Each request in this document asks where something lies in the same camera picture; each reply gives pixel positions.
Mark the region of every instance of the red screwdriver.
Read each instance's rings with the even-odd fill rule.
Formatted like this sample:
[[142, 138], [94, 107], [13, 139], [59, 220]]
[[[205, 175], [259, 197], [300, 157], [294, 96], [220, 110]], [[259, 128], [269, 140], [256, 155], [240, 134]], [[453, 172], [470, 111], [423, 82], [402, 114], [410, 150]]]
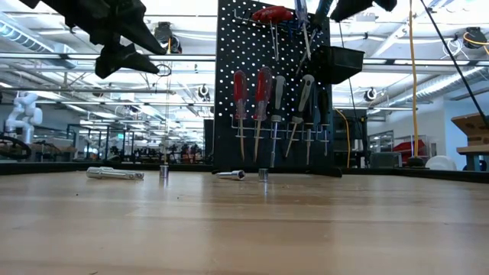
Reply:
[[283, 6], [272, 6], [268, 8], [262, 8], [253, 14], [253, 20], [259, 21], [264, 24], [270, 24], [270, 31], [272, 33], [272, 42], [275, 49], [275, 60], [278, 61], [278, 27], [277, 25], [282, 21], [289, 21], [293, 18], [293, 13], [288, 11]]
[[268, 101], [270, 100], [273, 81], [274, 79], [272, 77], [272, 71], [270, 68], [267, 66], [261, 68], [260, 72], [258, 73], [257, 91], [254, 96], [254, 104], [256, 106], [253, 119], [258, 122], [257, 135], [254, 138], [254, 162], [256, 162], [258, 158], [258, 143], [260, 140], [261, 122], [267, 119], [267, 105]]
[[246, 98], [248, 97], [248, 87], [246, 74], [243, 71], [235, 73], [235, 102], [236, 119], [239, 119], [239, 136], [241, 138], [241, 158], [245, 160], [245, 141], [243, 136], [243, 120], [246, 119]]

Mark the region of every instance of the workbench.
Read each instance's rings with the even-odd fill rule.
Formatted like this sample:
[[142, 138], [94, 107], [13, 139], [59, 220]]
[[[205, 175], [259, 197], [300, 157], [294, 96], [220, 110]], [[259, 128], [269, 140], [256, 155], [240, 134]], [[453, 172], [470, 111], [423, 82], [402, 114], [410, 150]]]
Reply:
[[0, 274], [489, 274], [489, 185], [0, 176]]

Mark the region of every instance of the black bin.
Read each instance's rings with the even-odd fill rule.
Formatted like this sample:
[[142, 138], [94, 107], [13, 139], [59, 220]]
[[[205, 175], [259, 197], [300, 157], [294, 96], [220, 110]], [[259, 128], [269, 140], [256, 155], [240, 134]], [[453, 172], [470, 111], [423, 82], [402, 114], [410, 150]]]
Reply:
[[306, 59], [303, 72], [317, 82], [339, 84], [361, 72], [364, 55], [360, 50], [322, 45], [311, 53], [311, 60]]

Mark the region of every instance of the desk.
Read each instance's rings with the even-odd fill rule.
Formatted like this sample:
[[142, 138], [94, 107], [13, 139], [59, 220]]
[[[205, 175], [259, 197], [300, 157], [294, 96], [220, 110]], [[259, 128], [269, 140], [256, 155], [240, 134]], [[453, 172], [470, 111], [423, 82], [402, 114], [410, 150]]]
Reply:
[[457, 148], [457, 153], [465, 155], [467, 158], [468, 171], [481, 171], [481, 166], [475, 165], [479, 163], [480, 156], [483, 156], [485, 162], [489, 163], [489, 144], [459, 147]]

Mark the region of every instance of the black pegboard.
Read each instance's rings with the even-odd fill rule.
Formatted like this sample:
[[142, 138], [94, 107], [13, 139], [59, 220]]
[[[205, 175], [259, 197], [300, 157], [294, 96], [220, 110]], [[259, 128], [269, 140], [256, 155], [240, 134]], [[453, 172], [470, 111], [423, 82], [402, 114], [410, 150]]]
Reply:
[[[214, 120], [214, 164], [217, 167], [269, 167], [272, 147], [270, 113], [268, 119], [262, 122], [262, 131], [257, 163], [253, 162], [254, 135], [252, 130], [245, 130], [244, 140], [245, 160], [241, 159], [240, 140], [236, 135], [238, 130], [233, 128], [238, 123], [233, 116], [235, 103], [233, 99], [233, 76], [237, 70], [242, 70], [248, 78], [248, 102], [246, 105], [248, 118], [244, 121], [245, 128], [254, 128], [255, 121], [251, 119], [254, 114], [254, 94], [257, 87], [257, 75], [262, 66], [271, 68], [274, 76], [284, 76], [287, 80], [286, 105], [287, 117], [279, 126], [280, 130], [292, 130], [290, 121], [297, 106], [298, 92], [302, 75], [296, 76], [300, 60], [306, 51], [306, 42], [302, 33], [291, 31], [288, 28], [279, 27], [278, 48], [279, 60], [275, 60], [272, 34], [269, 25], [255, 24], [252, 21], [239, 20], [235, 15], [249, 18], [252, 12], [256, 12], [270, 5], [255, 1], [219, 0], [216, 74], [215, 74], [215, 120]], [[290, 22], [291, 29], [296, 28], [296, 19]], [[320, 45], [329, 46], [329, 23], [325, 22], [322, 32], [313, 40], [311, 50]], [[329, 95], [329, 109], [332, 110], [331, 85], [316, 82], [317, 92], [327, 92]], [[332, 121], [332, 111], [329, 112], [328, 121]], [[317, 112], [315, 122], [319, 122]], [[333, 125], [330, 123], [323, 129], [328, 132], [327, 157], [325, 156], [325, 144], [314, 141], [311, 144], [310, 164], [315, 167], [332, 167], [333, 161]], [[295, 135], [299, 141], [293, 142], [289, 157], [283, 155], [287, 150], [288, 138], [286, 132], [280, 132], [277, 136], [282, 140], [277, 141], [275, 167], [301, 167], [306, 165], [306, 134]], [[323, 133], [317, 134], [319, 140], [324, 140]]]

